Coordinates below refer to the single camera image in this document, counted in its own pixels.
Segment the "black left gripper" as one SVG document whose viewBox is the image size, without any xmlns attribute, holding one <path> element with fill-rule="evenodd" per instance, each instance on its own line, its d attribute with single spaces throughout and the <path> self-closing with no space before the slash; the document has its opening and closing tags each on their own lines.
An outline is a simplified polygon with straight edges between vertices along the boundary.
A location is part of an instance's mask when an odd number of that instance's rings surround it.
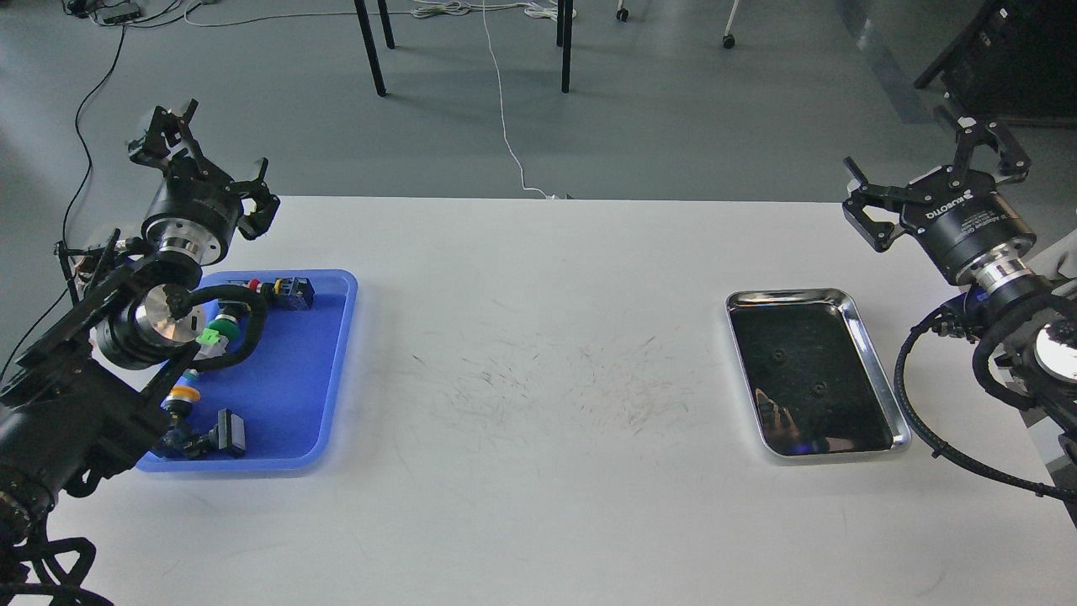
<svg viewBox="0 0 1077 606">
<path fill-rule="evenodd" d="M 266 157 L 242 181 L 202 168 L 202 152 L 191 131 L 198 107 L 192 98 L 181 110 L 154 108 L 146 129 L 128 142 L 128 157 L 164 177 L 141 227 L 146 244 L 184 253 L 198 264 L 216 264 L 227 256 L 236 232 L 254 241 L 269 231 L 280 198 L 266 184 Z M 244 200 L 253 202 L 253 210 L 244 211 Z"/>
</svg>

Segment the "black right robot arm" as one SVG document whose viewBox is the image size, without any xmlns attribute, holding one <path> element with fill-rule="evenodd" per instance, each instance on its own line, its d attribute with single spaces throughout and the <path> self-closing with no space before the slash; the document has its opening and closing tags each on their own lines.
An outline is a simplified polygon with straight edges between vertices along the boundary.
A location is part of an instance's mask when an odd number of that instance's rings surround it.
<svg viewBox="0 0 1077 606">
<path fill-rule="evenodd" d="M 1060 279 L 1029 268 L 1036 237 L 1001 196 L 1022 183 L 1031 158 L 1003 119 L 937 118 L 954 133 L 952 163 L 904 187 L 870 183 L 847 157 L 851 182 L 843 214 L 876 252 L 903 235 L 913 237 L 948 284 L 962 288 L 914 325 L 900 346 L 893 387 L 905 421 L 931 455 L 992 481 L 1072 505 L 1074 490 L 1003 473 L 947 443 L 920 418 L 905 387 L 905 362 L 922 335 L 935 332 L 973 343 L 973 375 L 989 396 L 1020 411 L 1040 411 L 1060 428 L 1058 441 L 1074 459 L 1074 293 Z"/>
</svg>

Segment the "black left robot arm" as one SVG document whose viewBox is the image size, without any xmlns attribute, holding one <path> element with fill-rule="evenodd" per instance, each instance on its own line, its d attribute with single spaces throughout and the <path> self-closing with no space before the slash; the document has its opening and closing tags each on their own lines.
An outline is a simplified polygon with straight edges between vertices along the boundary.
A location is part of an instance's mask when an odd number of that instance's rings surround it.
<svg viewBox="0 0 1077 606">
<path fill-rule="evenodd" d="M 235 234 L 268 231 L 280 199 L 265 158 L 235 180 L 204 156 L 191 131 L 198 107 L 154 108 L 128 146 L 132 163 L 162 173 L 140 235 L 57 248 L 73 306 L 24 350 L 3 387 L 3 603 L 104 604 L 83 587 L 95 545 L 47 537 L 59 495 L 86 497 L 134 468 L 168 433 L 160 403 L 181 376 L 241 364 L 261 341 L 264 298 L 200 281 Z"/>
</svg>

